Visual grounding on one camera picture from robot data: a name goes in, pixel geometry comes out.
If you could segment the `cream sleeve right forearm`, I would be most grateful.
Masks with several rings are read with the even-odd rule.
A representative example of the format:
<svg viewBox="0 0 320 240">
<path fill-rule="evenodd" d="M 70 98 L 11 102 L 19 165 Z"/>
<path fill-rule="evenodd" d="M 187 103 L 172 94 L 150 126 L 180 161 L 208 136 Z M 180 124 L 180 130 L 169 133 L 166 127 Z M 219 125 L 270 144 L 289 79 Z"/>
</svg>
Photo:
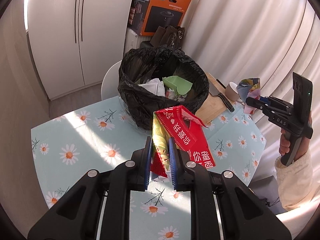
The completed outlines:
<svg viewBox="0 0 320 240">
<path fill-rule="evenodd" d="M 276 159 L 274 167 L 282 207 L 291 211 L 318 201 L 319 182 L 313 179 L 310 151 L 289 166 L 283 165 L 280 159 Z"/>
</svg>

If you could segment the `person right hand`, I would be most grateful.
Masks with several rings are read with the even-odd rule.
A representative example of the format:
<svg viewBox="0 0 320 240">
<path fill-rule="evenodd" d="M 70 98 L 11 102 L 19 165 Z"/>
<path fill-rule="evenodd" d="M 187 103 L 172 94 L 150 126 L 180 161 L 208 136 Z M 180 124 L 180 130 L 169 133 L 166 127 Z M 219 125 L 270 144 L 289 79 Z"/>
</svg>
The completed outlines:
<svg viewBox="0 0 320 240">
<path fill-rule="evenodd" d="M 290 151 L 290 142 L 285 138 L 286 131 L 281 129 L 281 136 L 280 136 L 280 144 L 279 144 L 279 153 L 281 156 L 287 154 Z M 297 150 L 295 155 L 294 161 L 300 159 L 309 149 L 310 139 L 303 137 L 300 146 Z"/>
</svg>

